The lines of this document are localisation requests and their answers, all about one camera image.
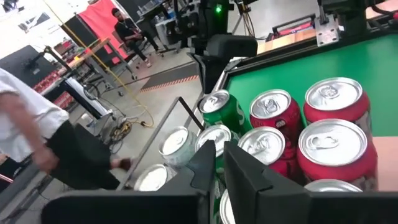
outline green table surface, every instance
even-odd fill
[[[371,100],[374,136],[398,136],[398,35],[388,35],[329,52],[237,75],[226,89],[246,115],[258,94],[283,89],[303,106],[305,92],[330,77],[357,80]]]

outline green soda can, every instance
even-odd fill
[[[223,158],[224,142],[231,141],[237,144],[239,137],[235,132],[230,131],[225,125],[218,124],[210,126],[199,134],[195,143],[195,152],[198,151],[207,140],[214,140],[216,145],[216,180],[213,223],[220,223],[220,201],[226,188]]]
[[[205,96],[198,104],[206,126],[223,124],[241,137],[252,130],[237,99],[226,90]]]

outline floor mat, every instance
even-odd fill
[[[198,78],[197,67],[195,63],[162,72],[156,76],[150,77],[148,82],[141,88],[140,92],[151,91],[166,86],[187,82]]]

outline silver can top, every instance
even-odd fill
[[[292,97],[285,90],[269,90],[256,96],[250,104],[250,114],[255,118],[268,119],[283,113]]]
[[[235,224],[234,213],[232,212],[231,201],[228,191],[225,190],[220,201],[220,217],[224,224]]]
[[[305,93],[305,101],[312,108],[333,111],[357,102],[362,86],[350,78],[328,78],[312,85]]]
[[[163,156],[168,156],[179,150],[188,139],[188,129],[179,126],[168,132],[164,140],[159,145],[159,152]]]
[[[146,169],[137,179],[134,190],[156,191],[167,181],[167,170],[162,164],[155,164]]]
[[[195,151],[199,150],[207,140],[214,140],[216,144],[216,157],[224,152],[224,142],[231,140],[231,131],[222,124],[213,125],[200,133],[195,144]]]
[[[334,179],[316,180],[304,187],[312,192],[362,192],[357,186]]]
[[[205,96],[200,104],[199,110],[202,113],[212,113],[221,109],[229,100],[229,93],[226,90],[218,90]]]
[[[274,163],[285,149],[285,137],[276,128],[260,127],[247,132],[238,146],[265,165]]]
[[[365,133],[342,119],[323,119],[307,126],[298,146],[310,161],[323,166],[343,166],[359,159],[368,146]]]

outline red backdrop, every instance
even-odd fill
[[[111,0],[100,0],[92,5],[89,5],[84,12],[79,13],[79,16],[91,27],[97,37],[101,40],[110,38],[113,47],[119,51],[122,57],[127,55],[122,49],[119,49],[120,42],[116,40],[112,32],[114,32],[114,25],[118,20],[112,16],[111,10],[116,7]],[[108,53],[111,52],[108,46],[105,47]],[[113,63],[119,62],[119,59],[113,58]]]

